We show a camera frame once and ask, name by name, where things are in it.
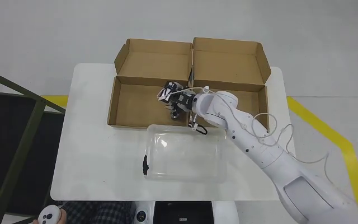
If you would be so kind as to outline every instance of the yellow floor line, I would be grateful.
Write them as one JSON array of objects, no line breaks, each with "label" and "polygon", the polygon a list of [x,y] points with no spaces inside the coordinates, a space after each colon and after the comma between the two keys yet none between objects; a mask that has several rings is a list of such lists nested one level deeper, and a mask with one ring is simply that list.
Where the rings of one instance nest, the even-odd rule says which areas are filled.
[{"label": "yellow floor line", "polygon": [[345,137],[341,136],[338,132],[333,130],[325,122],[320,120],[309,110],[307,110],[296,100],[294,100],[292,97],[287,97],[287,103],[289,109],[292,110],[297,116],[302,118],[319,133],[328,138],[332,143],[341,149],[349,179],[351,181],[352,190],[355,199],[358,202],[358,160],[354,152],[353,144],[350,143],[350,141],[348,141]]},{"label": "yellow floor line", "polygon": [[42,96],[42,97],[59,106],[62,107],[67,106],[68,96]]}]

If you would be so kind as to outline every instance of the plaid shirt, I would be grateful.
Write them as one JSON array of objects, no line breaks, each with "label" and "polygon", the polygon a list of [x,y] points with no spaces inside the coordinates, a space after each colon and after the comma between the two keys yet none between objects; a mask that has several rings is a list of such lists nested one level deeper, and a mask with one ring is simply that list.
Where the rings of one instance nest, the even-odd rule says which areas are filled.
[{"label": "plaid shirt", "polygon": [[66,224],[131,224],[131,202],[70,201],[61,207],[67,213]]}]

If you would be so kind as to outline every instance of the cable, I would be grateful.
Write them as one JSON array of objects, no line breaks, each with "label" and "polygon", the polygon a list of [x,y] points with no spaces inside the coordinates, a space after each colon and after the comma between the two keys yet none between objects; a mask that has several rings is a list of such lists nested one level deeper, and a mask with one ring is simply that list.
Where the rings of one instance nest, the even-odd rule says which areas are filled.
[{"label": "cable", "polygon": [[[278,124],[278,122],[277,122],[277,119],[276,119],[276,117],[275,117],[274,115],[272,115],[272,114],[270,114],[270,113],[259,113],[259,114],[257,114],[256,116],[254,116],[253,119],[252,119],[251,129],[252,129],[252,131],[253,131],[253,134],[250,133],[250,132],[245,128],[246,125],[242,124],[242,123],[236,118],[235,113],[234,113],[233,109],[230,107],[230,105],[229,105],[221,96],[219,96],[219,94],[217,94],[216,92],[214,92],[214,91],[212,91],[212,90],[209,90],[209,92],[216,94],[216,95],[228,106],[228,108],[230,109],[232,115],[234,116],[234,119],[240,124],[240,126],[241,126],[244,130],[246,130],[247,133],[249,133],[250,135],[256,137],[258,140],[260,140],[260,138],[267,138],[267,137],[269,137],[269,136],[272,136],[272,135],[274,134],[274,132],[277,130],[277,124]],[[260,115],[265,115],[265,114],[267,114],[267,115],[269,115],[269,116],[271,116],[271,117],[274,118],[275,123],[276,123],[275,129],[274,129],[270,134],[268,134],[268,135],[266,135],[266,136],[258,136],[258,135],[256,134],[254,128],[253,128],[253,122],[254,122],[254,120],[256,120],[256,118],[257,118],[258,116],[260,116]],[[348,195],[346,195],[344,192],[342,192],[342,191],[333,183],[333,181],[329,178],[329,176],[328,176],[328,174],[327,174],[327,160],[328,160],[328,157],[329,157],[329,151],[325,154],[325,156],[323,156],[322,158],[320,158],[320,159],[318,159],[318,160],[315,160],[315,161],[303,161],[303,160],[300,160],[300,159],[296,158],[296,157],[288,150],[288,145],[289,145],[289,143],[291,142],[291,140],[292,140],[292,138],[293,138],[293,133],[294,133],[294,126],[293,126],[292,124],[286,125],[286,126],[281,130],[281,132],[280,132],[280,134],[279,134],[279,136],[278,136],[278,138],[277,138],[277,141],[276,141],[274,144],[269,145],[269,144],[265,144],[265,143],[262,143],[262,142],[260,142],[260,143],[263,144],[263,145],[265,145],[265,146],[269,146],[269,147],[272,147],[272,146],[277,145],[278,142],[279,142],[279,140],[280,140],[281,135],[284,133],[284,131],[286,130],[286,128],[287,128],[288,126],[291,126],[291,127],[292,127],[292,132],[291,132],[291,136],[290,136],[289,140],[287,141],[286,147],[285,147],[284,150],[282,150],[282,152],[283,152],[283,151],[286,151],[287,154],[289,154],[294,160],[296,160],[296,161],[298,161],[298,162],[301,162],[301,163],[304,163],[304,164],[315,164],[315,163],[317,163],[317,162],[320,162],[320,161],[324,160],[324,175],[326,176],[327,180],[328,180],[336,189],[338,189],[342,194],[344,194],[346,197],[350,198]]]}]

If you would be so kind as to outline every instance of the open cardboard box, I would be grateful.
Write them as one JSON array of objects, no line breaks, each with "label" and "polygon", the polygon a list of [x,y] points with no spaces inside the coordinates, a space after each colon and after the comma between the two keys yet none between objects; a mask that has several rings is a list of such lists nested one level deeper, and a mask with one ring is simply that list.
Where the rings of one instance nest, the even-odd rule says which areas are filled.
[{"label": "open cardboard box", "polygon": [[[265,82],[271,69],[260,43],[194,38],[193,51],[195,87],[228,91],[239,99],[239,110],[254,116],[268,113]],[[269,128],[268,115],[257,120]],[[211,126],[201,118],[197,122]]]},{"label": "open cardboard box", "polygon": [[172,120],[156,95],[168,80],[188,85],[191,43],[128,39],[114,63],[117,76],[107,124],[142,128],[151,124],[187,126],[188,116]]},{"label": "open cardboard box", "polygon": [[[194,82],[188,84],[192,65]],[[231,92],[239,98],[238,109],[252,115],[268,112],[265,82],[271,70],[257,42],[194,38],[193,49],[191,43],[128,39],[115,59],[115,67],[107,121],[111,126],[187,126],[187,115],[172,120],[169,110],[156,98],[169,80]],[[267,115],[257,119],[269,127]],[[197,121],[211,126],[203,119]]]}]

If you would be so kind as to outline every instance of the clear plastic container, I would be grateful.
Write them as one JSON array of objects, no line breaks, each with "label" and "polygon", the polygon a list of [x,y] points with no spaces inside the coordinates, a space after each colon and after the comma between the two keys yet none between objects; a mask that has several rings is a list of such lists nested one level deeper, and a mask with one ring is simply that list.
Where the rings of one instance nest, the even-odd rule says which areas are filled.
[{"label": "clear plastic container", "polygon": [[151,180],[223,182],[225,131],[207,128],[203,135],[189,127],[152,124],[147,129],[145,177]]}]

